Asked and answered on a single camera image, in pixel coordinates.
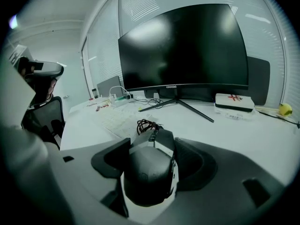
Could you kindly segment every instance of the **computer monitor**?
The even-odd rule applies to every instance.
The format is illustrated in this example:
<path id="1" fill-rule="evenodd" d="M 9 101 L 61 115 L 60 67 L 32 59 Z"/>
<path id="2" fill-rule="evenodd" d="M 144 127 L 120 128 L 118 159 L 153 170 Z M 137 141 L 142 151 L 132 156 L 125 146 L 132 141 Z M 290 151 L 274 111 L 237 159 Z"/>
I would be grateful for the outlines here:
<path id="1" fill-rule="evenodd" d="M 247 53 L 227 4 L 181 7 L 119 39 L 128 91 L 183 87 L 248 87 Z"/>

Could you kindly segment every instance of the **black mesh chair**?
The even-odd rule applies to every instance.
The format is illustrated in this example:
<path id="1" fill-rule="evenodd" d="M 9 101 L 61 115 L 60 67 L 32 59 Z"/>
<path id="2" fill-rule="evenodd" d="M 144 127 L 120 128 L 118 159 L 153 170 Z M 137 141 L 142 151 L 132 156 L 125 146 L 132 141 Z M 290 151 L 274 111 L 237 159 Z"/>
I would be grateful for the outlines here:
<path id="1" fill-rule="evenodd" d="M 60 148 L 54 137 L 58 135 L 61 138 L 65 126 L 61 98 L 53 97 L 48 103 L 28 110 L 22 125 L 44 142 L 54 143 Z"/>

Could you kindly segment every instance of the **white desk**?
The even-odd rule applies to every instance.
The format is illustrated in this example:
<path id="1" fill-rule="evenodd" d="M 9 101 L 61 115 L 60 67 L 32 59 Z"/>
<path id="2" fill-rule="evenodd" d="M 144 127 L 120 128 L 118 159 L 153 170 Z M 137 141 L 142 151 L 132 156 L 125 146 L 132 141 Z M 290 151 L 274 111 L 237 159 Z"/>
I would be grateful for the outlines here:
<path id="1" fill-rule="evenodd" d="M 295 125 L 262 114 L 253 121 L 236 121 L 216 114 L 213 105 L 187 103 L 215 122 L 211 123 L 179 104 L 148 110 L 145 113 L 151 114 L 157 119 L 157 123 L 172 131 L 174 137 L 239 152 L 284 185 L 292 181 L 300 161 L 300 129 Z M 147 106 L 127 104 L 120 108 L 137 111 L 139 107 Z M 91 146 L 119 138 L 93 122 L 96 108 L 97 105 L 83 105 L 69 114 L 61 140 L 61 150 Z"/>

